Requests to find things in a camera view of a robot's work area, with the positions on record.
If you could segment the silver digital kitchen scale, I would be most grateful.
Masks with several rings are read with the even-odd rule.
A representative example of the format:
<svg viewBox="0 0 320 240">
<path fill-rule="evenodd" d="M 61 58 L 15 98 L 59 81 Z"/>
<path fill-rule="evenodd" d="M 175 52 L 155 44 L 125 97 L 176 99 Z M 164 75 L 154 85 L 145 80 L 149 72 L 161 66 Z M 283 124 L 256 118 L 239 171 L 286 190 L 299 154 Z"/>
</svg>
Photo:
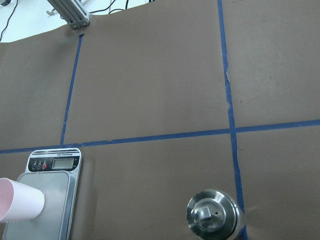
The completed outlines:
<svg viewBox="0 0 320 240">
<path fill-rule="evenodd" d="M 40 190 L 45 200 L 43 210 L 33 219 L 3 223 L 2 239 L 69 239 L 81 164 L 78 148 L 33 151 L 25 171 L 14 181 Z"/>
</svg>

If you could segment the aluminium frame post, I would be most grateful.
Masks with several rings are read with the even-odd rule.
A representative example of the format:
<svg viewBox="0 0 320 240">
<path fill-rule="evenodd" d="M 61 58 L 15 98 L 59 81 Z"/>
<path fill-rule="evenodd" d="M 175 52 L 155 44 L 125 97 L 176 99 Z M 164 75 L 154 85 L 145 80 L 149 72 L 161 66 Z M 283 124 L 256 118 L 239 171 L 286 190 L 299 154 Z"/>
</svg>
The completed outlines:
<svg viewBox="0 0 320 240">
<path fill-rule="evenodd" d="M 48 2 L 73 30 L 90 24 L 90 13 L 80 0 L 48 0 Z"/>
</svg>

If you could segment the glass sauce bottle metal cap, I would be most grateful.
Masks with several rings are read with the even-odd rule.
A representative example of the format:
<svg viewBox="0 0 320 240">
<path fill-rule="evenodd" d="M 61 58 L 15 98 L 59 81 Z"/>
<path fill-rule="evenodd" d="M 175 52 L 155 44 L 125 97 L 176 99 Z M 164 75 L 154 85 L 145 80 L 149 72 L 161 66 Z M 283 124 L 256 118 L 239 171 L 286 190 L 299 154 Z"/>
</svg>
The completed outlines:
<svg viewBox="0 0 320 240">
<path fill-rule="evenodd" d="M 186 207 L 189 229 L 200 240 L 237 240 L 246 220 L 237 202 L 219 189 L 206 189 L 194 195 Z"/>
</svg>

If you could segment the pink plastic cup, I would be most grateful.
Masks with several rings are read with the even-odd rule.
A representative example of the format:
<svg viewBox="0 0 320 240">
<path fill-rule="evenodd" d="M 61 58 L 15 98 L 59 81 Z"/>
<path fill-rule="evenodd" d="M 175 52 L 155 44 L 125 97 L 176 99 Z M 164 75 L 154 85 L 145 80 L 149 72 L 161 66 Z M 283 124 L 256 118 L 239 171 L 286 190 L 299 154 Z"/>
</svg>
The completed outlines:
<svg viewBox="0 0 320 240">
<path fill-rule="evenodd" d="M 34 219 L 42 212 L 44 205 L 42 191 L 8 178 L 0 179 L 1 223 Z"/>
</svg>

